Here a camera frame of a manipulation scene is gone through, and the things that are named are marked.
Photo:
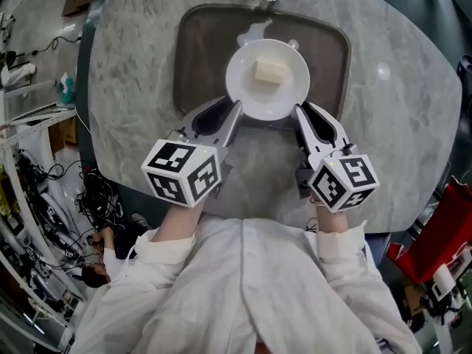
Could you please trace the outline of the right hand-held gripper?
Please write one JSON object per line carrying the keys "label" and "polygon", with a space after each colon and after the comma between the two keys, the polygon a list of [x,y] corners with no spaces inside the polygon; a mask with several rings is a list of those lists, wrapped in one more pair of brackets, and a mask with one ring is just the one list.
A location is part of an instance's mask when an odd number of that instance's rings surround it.
{"label": "right hand-held gripper", "polygon": [[[379,187],[369,157],[349,143],[340,122],[318,105],[294,106],[308,158],[296,170],[301,199],[316,196],[330,212],[343,212],[362,205]],[[322,154],[323,145],[334,150]]]}

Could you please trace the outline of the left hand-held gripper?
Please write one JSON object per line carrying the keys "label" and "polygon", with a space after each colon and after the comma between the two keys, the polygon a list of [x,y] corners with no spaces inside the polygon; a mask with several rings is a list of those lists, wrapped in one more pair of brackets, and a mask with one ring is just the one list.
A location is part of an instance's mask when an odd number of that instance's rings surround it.
{"label": "left hand-held gripper", "polygon": [[155,197],[183,207],[195,207],[209,195],[216,198],[231,169],[225,158],[242,117],[239,100],[217,97],[158,140],[141,166]]}

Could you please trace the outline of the white round plate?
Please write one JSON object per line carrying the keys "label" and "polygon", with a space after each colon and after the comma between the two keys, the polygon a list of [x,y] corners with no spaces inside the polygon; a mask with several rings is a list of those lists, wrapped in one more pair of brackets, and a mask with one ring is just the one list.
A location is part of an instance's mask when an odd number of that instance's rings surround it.
{"label": "white round plate", "polygon": [[[289,69],[282,85],[254,79],[254,62],[268,60]],[[295,48],[274,39],[260,39],[242,46],[226,68],[226,90],[235,102],[243,105],[243,113],[259,121],[276,121],[291,114],[296,104],[306,99],[310,88],[310,72],[304,58]]]}

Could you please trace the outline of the pale yellow food block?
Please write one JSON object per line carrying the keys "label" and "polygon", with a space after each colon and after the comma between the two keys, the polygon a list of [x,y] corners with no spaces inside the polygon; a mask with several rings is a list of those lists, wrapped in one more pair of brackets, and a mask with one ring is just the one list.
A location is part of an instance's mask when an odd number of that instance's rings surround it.
{"label": "pale yellow food block", "polygon": [[268,60],[254,62],[254,79],[264,83],[282,85],[288,75],[288,67]]}

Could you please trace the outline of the person's left forearm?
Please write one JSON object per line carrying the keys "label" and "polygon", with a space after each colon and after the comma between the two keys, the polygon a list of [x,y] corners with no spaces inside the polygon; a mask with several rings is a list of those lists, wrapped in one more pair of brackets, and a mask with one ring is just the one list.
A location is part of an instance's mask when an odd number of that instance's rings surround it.
{"label": "person's left forearm", "polygon": [[205,201],[201,201],[193,208],[172,205],[162,221],[152,242],[183,240],[194,235]]}

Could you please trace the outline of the person's right forearm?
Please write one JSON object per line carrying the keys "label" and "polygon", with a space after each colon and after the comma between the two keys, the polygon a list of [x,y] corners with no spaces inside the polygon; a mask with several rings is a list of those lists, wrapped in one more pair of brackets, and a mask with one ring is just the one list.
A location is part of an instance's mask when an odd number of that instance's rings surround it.
{"label": "person's right forearm", "polygon": [[330,212],[324,205],[316,205],[316,217],[320,232],[341,234],[349,229],[346,215],[343,212]]}

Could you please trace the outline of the grey rounded serving tray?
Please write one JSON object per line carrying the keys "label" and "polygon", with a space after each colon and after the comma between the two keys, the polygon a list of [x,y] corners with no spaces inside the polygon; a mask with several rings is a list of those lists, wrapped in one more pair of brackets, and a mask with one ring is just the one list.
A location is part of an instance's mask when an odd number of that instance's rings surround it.
{"label": "grey rounded serving tray", "polygon": [[310,72],[307,101],[341,117],[350,70],[347,35],[325,21],[295,13],[230,4],[200,4],[178,26],[173,102],[187,114],[226,94],[231,56],[251,39],[295,40]]}

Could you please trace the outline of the pile of black devices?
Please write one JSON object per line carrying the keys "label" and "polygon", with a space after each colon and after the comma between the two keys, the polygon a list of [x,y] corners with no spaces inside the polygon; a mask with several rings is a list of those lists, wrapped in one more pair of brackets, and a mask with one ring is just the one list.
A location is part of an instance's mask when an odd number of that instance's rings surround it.
{"label": "pile of black devices", "polygon": [[[25,198],[32,216],[40,229],[44,240],[52,244],[63,257],[57,265],[50,268],[71,272],[86,264],[83,240],[91,243],[91,234],[110,226],[122,229],[122,206],[116,188],[105,179],[91,162],[76,160],[68,166],[53,164],[48,170],[42,167],[32,154],[25,150],[18,151],[17,169]],[[71,208],[61,206],[59,199],[52,195],[50,184],[66,177],[70,170],[77,170],[83,186],[80,190],[64,193],[67,202],[71,201],[83,215],[90,229],[80,233]]]}

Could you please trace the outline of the red cloth covered stand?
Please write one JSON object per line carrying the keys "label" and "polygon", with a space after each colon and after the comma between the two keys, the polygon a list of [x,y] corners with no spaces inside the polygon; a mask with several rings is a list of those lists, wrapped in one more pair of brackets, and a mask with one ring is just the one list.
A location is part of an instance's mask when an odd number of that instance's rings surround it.
{"label": "red cloth covered stand", "polygon": [[408,249],[390,243],[386,256],[414,283],[431,281],[472,243],[472,189],[452,178],[423,230]]}

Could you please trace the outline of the brown cardboard box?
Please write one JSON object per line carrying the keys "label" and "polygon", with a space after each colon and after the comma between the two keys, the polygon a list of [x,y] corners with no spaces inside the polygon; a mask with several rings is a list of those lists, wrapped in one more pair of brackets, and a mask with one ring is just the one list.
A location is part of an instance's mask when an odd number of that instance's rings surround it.
{"label": "brown cardboard box", "polygon": [[53,154],[64,149],[65,146],[77,146],[77,125],[74,117],[50,126],[48,133]]}

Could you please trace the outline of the teal plastic bag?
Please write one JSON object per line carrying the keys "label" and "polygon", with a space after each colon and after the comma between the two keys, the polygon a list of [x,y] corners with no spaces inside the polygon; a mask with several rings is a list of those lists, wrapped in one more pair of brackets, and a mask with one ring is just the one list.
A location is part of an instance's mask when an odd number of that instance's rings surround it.
{"label": "teal plastic bag", "polygon": [[60,94],[60,101],[64,105],[69,105],[75,101],[75,82],[67,73],[64,73],[61,77],[58,91]]}

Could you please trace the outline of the person's white coat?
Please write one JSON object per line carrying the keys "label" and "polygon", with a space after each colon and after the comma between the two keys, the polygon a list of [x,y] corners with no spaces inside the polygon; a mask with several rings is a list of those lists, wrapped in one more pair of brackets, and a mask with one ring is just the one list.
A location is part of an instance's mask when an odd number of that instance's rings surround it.
{"label": "person's white coat", "polygon": [[71,354],[421,354],[363,226],[208,218],[188,239],[146,233],[134,249]]}

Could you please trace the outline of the white metal shelf rack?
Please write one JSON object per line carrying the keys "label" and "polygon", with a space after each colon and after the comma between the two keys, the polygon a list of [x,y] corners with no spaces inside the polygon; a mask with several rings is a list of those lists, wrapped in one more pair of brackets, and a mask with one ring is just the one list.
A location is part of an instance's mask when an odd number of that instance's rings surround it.
{"label": "white metal shelf rack", "polygon": [[76,116],[73,105],[49,104],[0,125],[0,152],[17,145],[28,136]]}

